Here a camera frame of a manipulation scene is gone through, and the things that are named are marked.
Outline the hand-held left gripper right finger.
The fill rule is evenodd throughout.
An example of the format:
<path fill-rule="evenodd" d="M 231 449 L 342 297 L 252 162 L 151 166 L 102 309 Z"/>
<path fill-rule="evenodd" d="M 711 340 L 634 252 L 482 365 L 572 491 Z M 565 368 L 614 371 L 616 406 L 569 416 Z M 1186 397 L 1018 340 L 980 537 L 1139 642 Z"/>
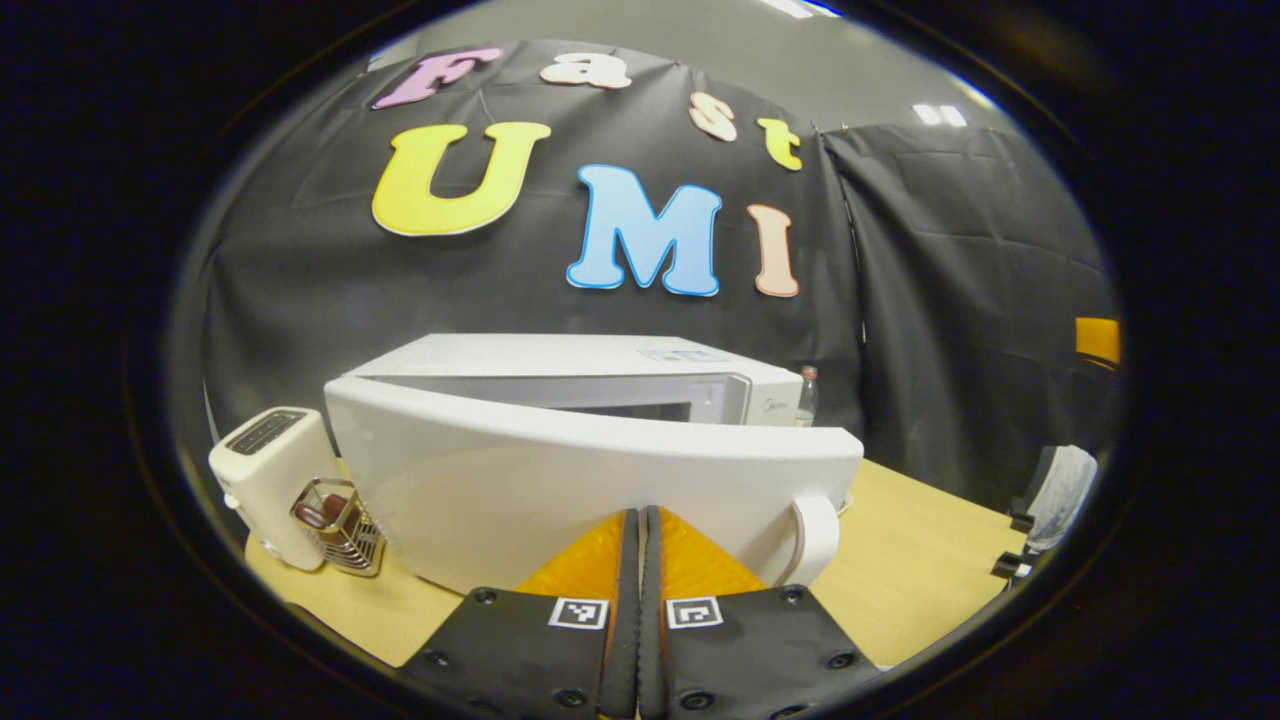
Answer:
<path fill-rule="evenodd" d="M 643 510 L 640 715 L 817 719 L 881 670 L 805 585 L 762 585 L 675 514 Z"/>

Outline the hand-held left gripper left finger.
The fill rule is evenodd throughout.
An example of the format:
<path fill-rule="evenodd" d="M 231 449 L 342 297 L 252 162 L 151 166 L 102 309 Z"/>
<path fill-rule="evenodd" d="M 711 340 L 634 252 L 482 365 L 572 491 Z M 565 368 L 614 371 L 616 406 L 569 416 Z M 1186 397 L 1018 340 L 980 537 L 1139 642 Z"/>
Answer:
<path fill-rule="evenodd" d="M 640 515 L 581 536 L 513 591 L 470 591 L 398 678 L 465 719 L 631 719 Z"/>

